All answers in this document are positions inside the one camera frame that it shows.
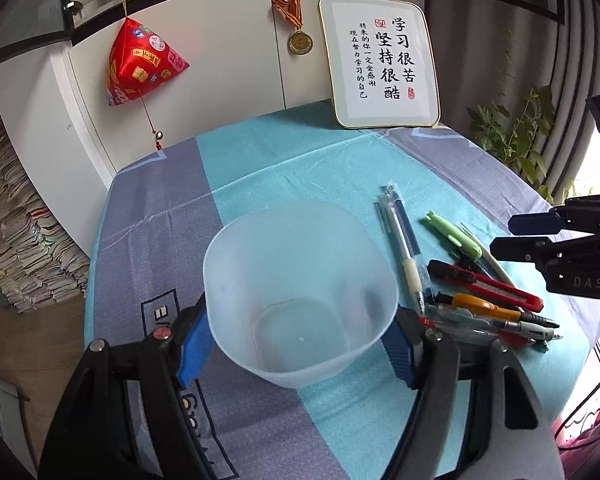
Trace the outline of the red clip clear pen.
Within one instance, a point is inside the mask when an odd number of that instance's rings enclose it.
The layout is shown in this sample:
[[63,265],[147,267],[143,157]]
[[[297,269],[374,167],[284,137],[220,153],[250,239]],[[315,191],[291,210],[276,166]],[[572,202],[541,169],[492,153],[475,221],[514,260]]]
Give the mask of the red clip clear pen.
[[466,342],[466,344],[486,346],[498,339],[514,349],[526,348],[529,345],[527,338],[505,330],[498,330],[484,318],[475,318],[472,315],[452,310],[431,311],[419,319],[426,327],[442,330],[454,340]]

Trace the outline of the white capped gel pen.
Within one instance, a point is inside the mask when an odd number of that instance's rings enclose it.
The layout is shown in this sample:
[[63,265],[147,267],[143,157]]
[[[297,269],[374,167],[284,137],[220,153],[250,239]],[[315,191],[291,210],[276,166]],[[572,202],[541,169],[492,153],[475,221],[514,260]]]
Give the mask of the white capped gel pen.
[[471,238],[480,247],[480,249],[482,251],[482,260],[488,266],[490,266],[490,268],[494,271],[494,273],[498,277],[498,279],[503,283],[509,284],[509,286],[515,287],[515,283],[512,280],[512,278],[508,275],[508,273],[505,271],[505,269],[501,266],[501,263],[499,263],[498,260],[496,260],[491,255],[490,250],[482,244],[482,241],[479,240],[478,237],[476,237],[475,234],[473,232],[471,232],[471,230],[468,229],[468,227],[465,226],[463,222],[458,222],[457,226],[464,234],[466,234],[469,238]]

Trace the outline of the grey clear retractable pen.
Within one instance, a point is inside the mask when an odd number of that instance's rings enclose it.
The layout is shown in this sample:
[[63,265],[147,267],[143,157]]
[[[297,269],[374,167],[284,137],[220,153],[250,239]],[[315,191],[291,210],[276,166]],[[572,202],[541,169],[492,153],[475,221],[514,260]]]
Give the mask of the grey clear retractable pen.
[[492,334],[506,332],[535,341],[552,341],[562,338],[562,336],[555,332],[554,328],[529,322],[480,318],[480,316],[473,315],[463,309],[451,309],[445,306],[427,306],[425,314],[426,318],[429,318],[431,321],[446,323],[459,330],[464,330],[464,332],[469,332],[470,330]]

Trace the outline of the orange black utility knife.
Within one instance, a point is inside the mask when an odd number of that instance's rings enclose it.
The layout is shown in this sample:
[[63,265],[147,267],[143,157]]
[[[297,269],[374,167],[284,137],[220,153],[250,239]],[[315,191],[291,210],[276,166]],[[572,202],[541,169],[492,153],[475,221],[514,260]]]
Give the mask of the orange black utility knife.
[[453,309],[465,309],[471,314],[482,316],[483,318],[494,318],[494,320],[502,320],[508,322],[525,322],[532,323],[548,328],[558,328],[559,324],[548,318],[543,318],[533,312],[518,311],[499,307],[492,302],[483,300],[479,297],[461,294],[458,292],[454,295],[448,295],[444,292],[437,292],[434,295],[436,304],[444,304]]

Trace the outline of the red black utility knife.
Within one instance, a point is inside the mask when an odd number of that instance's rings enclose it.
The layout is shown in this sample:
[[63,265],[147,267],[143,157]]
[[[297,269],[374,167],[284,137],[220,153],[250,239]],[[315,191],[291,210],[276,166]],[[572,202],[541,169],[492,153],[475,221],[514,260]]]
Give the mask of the red black utility knife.
[[544,302],[538,296],[460,266],[432,259],[427,264],[427,270],[432,278],[465,289],[499,306],[533,313],[540,313],[544,309]]

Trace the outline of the green highlighter pen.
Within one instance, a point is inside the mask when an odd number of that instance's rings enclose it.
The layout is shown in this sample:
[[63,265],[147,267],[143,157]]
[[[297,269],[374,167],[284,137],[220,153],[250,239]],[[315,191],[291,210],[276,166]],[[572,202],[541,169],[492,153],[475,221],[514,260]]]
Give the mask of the green highlighter pen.
[[449,222],[449,220],[439,216],[432,210],[426,214],[425,220],[445,240],[448,240],[455,248],[467,256],[471,261],[477,261],[482,257],[481,247],[455,224]]

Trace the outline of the clear dark blue pen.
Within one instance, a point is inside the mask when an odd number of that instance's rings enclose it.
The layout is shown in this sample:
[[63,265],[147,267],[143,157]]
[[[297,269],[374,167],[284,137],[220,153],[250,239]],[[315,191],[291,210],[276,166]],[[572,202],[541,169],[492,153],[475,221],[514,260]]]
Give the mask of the clear dark blue pen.
[[431,289],[430,277],[428,274],[426,263],[425,263],[424,258],[422,258],[422,250],[420,249],[419,242],[415,236],[415,232],[413,230],[411,221],[408,218],[408,215],[406,213],[404,200],[402,200],[402,196],[399,192],[398,187],[396,186],[396,184],[394,182],[389,181],[387,183],[387,185],[384,187],[384,192],[385,192],[385,190],[389,190],[393,199],[396,201],[396,206],[398,206],[400,215],[402,216],[402,220],[405,224],[406,235],[407,235],[408,241],[410,242],[410,244],[412,246],[412,251],[415,253],[415,259],[416,259],[416,263],[418,265],[420,279],[422,280],[422,286],[424,286],[424,289],[425,289],[425,308],[426,308],[426,305],[432,298],[432,289]]

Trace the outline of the translucent white plastic cup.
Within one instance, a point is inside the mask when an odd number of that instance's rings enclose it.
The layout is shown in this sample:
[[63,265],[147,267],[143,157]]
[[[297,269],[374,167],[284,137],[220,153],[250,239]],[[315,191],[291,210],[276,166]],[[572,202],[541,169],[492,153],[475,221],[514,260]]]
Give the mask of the translucent white plastic cup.
[[393,270],[365,226],[320,200],[230,222],[208,246],[202,276],[216,345],[287,389],[341,373],[388,330],[399,302]]

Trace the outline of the clear pen yellow grip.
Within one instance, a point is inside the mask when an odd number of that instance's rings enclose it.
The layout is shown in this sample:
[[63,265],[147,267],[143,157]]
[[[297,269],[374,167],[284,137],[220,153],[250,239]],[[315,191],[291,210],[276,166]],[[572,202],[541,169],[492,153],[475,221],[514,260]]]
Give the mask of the clear pen yellow grip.
[[413,298],[414,310],[419,316],[425,313],[425,289],[422,286],[422,280],[415,259],[415,253],[406,235],[405,224],[400,215],[396,201],[393,199],[389,190],[385,190],[381,195],[380,204],[384,207],[385,216],[389,222],[389,230],[398,244],[401,266],[407,289]]

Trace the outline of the green potted plant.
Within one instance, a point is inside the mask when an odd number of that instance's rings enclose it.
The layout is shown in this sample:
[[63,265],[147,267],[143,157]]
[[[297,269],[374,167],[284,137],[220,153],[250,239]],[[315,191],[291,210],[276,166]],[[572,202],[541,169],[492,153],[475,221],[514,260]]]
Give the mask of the green potted plant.
[[561,205],[573,191],[573,180],[557,195],[550,190],[548,165],[540,142],[553,132],[556,110],[550,86],[532,87],[522,100],[520,113],[513,117],[503,105],[466,108],[475,144],[516,172],[530,188],[552,205]]

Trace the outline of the blue grey tablecloth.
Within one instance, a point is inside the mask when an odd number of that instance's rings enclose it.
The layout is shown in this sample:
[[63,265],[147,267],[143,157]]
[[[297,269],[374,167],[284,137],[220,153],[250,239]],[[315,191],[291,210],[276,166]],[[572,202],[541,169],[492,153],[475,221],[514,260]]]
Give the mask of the blue grey tablecloth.
[[379,209],[394,183],[422,252],[435,212],[484,242],[545,200],[445,128],[346,130],[325,102],[219,128],[112,181],[85,333],[127,344],[200,297],[185,417],[220,479],[377,479],[416,394],[391,315],[411,299]]

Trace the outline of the tall stack of books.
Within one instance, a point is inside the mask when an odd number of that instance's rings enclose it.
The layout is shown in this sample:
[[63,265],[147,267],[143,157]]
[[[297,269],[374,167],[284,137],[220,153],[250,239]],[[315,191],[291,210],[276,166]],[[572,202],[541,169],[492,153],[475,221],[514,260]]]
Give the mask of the tall stack of books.
[[18,312],[84,295],[90,258],[38,194],[0,116],[0,292]]

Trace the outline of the framed calligraphy board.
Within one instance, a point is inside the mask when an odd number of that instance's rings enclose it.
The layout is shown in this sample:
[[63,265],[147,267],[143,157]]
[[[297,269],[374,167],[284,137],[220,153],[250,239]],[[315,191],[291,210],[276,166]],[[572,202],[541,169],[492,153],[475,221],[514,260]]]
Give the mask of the framed calligraphy board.
[[340,126],[432,127],[440,120],[434,51],[420,6],[320,0],[318,10]]

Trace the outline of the white cabinet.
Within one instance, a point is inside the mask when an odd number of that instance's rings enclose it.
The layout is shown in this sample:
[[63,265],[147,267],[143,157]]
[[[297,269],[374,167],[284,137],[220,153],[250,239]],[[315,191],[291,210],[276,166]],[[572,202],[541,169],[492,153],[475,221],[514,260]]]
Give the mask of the white cabinet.
[[0,64],[0,115],[21,165],[73,241],[89,252],[117,172],[157,148],[330,96],[318,15],[301,0],[307,54],[289,51],[292,28],[271,0],[168,0],[134,18],[162,40],[170,77],[109,101],[112,23]]

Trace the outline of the red hanging zongzi ornament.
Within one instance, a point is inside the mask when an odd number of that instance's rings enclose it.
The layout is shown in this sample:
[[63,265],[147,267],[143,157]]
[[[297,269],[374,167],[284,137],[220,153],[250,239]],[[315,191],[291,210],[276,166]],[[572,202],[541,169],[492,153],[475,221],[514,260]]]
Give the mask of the red hanging zongzi ornament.
[[125,18],[108,55],[106,90],[110,106],[140,101],[154,137],[162,150],[163,132],[152,122],[144,97],[189,68],[189,62],[148,26]]

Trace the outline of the gold medal striped ribbon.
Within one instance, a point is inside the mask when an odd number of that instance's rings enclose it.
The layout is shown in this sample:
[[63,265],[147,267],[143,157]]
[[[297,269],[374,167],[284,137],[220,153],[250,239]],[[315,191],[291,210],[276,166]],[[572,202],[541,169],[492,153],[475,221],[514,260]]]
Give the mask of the gold medal striped ribbon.
[[293,55],[310,53],[313,39],[303,30],[301,0],[271,0],[271,6],[294,28],[287,40],[288,51]]

